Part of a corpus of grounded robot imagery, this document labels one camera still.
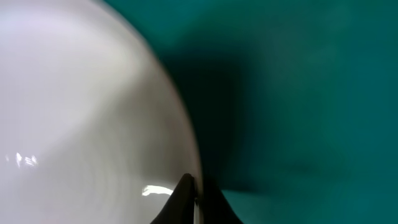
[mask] black pointed object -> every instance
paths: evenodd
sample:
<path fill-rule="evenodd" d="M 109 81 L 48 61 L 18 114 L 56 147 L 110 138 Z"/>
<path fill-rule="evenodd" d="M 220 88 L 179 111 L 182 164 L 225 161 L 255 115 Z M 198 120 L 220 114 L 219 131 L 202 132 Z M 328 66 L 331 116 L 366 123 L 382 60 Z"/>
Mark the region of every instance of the black pointed object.
<path fill-rule="evenodd" d="M 196 196 L 195 179 L 190 174 L 184 174 L 151 224 L 192 224 Z"/>
<path fill-rule="evenodd" d="M 205 197 L 200 200 L 199 207 L 203 212 L 205 224 L 242 223 L 229 206 L 215 181 L 206 179 L 204 187 Z M 195 179 L 190 174 L 184 174 L 162 211 L 151 224 L 192 224 L 196 198 Z"/>

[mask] teal wall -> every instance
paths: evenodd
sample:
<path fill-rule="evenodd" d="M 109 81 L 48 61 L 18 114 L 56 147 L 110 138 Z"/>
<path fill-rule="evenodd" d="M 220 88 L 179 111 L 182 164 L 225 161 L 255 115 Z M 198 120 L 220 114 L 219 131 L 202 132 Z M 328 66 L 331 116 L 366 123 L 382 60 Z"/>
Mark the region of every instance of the teal wall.
<path fill-rule="evenodd" d="M 242 220 L 398 223 L 397 1 L 107 2 L 169 71 Z"/>

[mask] white curved object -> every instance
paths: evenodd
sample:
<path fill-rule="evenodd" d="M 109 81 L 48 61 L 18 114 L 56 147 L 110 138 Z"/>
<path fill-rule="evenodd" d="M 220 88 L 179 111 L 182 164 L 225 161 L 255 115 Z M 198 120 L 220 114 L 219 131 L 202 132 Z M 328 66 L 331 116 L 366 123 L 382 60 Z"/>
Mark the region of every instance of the white curved object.
<path fill-rule="evenodd" d="M 0 0 L 0 223 L 150 223 L 184 173 L 201 190 L 175 90 L 105 9 Z"/>

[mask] white ceramic surface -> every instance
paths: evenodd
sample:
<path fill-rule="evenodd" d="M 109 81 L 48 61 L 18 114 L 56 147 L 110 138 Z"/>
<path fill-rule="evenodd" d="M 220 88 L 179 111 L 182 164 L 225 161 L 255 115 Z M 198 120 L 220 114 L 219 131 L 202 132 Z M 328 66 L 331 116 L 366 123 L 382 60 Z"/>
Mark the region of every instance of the white ceramic surface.
<path fill-rule="evenodd" d="M 0 223 L 150 223 L 184 173 L 201 188 L 181 102 L 115 15 L 0 0 Z"/>

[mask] white bowl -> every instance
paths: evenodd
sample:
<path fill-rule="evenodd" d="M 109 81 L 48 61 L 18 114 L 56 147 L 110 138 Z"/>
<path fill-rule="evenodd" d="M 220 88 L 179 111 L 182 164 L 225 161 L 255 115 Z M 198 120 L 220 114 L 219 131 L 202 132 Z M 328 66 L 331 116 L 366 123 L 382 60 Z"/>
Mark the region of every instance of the white bowl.
<path fill-rule="evenodd" d="M 201 190 L 176 91 L 99 3 L 0 1 L 0 105 L 0 223 L 150 223 Z"/>

